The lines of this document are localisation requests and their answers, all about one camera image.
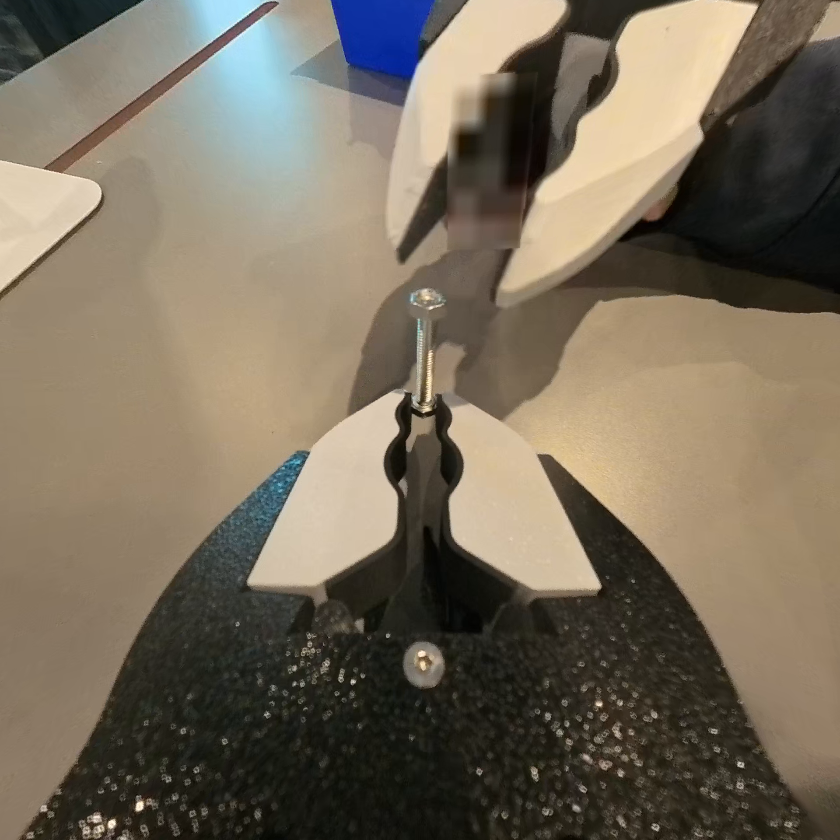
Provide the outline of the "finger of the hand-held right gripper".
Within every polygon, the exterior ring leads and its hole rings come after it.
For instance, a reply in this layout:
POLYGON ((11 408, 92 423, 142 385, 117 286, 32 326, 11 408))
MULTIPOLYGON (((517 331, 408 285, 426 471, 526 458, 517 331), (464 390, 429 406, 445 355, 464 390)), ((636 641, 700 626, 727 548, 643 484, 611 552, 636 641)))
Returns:
POLYGON ((535 189, 520 246, 500 276, 499 308, 577 275, 677 183, 757 9, 670 3, 625 22, 607 55, 615 67, 609 85, 576 123, 568 155, 535 189))
POLYGON ((406 262, 442 218, 447 160, 462 95, 516 66, 556 36, 570 12, 562 1, 437 3, 398 126, 385 201, 385 231, 406 262))

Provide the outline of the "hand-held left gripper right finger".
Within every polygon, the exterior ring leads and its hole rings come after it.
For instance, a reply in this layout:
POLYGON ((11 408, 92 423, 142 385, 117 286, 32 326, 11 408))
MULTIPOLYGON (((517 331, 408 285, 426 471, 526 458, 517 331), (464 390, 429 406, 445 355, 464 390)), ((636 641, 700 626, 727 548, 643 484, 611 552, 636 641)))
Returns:
POLYGON ((602 584, 536 450, 455 394, 437 399, 440 537, 462 601, 597 595, 602 584))

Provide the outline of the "person's right forearm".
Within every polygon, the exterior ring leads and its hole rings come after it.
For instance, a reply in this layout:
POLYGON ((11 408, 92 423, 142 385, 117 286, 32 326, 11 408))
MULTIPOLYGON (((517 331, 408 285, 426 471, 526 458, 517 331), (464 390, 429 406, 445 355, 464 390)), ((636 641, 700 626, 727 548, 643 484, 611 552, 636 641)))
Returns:
POLYGON ((804 47, 643 219, 720 264, 838 291, 839 38, 804 47))

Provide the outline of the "silver hex bolt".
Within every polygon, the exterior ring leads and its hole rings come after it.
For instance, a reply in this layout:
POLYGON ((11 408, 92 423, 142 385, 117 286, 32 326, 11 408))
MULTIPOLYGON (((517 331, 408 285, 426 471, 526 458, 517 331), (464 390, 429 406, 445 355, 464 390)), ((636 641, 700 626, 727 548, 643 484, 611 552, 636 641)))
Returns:
POLYGON ((413 396, 429 401, 434 391, 435 341, 438 321, 445 315, 446 298, 436 289, 414 290, 408 298, 408 311, 416 324, 416 376, 413 396))

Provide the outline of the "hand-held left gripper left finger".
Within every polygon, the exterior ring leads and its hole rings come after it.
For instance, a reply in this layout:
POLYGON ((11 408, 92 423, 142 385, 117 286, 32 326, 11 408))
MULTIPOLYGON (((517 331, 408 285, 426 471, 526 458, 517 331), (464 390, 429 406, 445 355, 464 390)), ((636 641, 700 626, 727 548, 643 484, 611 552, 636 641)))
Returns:
POLYGON ((259 553, 251 590, 313 601, 387 601, 406 572, 411 398, 391 391, 312 447, 259 553))

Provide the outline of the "blue plastic bin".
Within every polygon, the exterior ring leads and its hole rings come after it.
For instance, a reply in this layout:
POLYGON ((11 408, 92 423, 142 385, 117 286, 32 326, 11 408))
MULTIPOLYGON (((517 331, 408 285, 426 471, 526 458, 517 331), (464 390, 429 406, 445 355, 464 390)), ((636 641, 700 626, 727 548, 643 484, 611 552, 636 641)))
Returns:
POLYGON ((331 1, 347 63, 409 80, 432 1, 331 1))

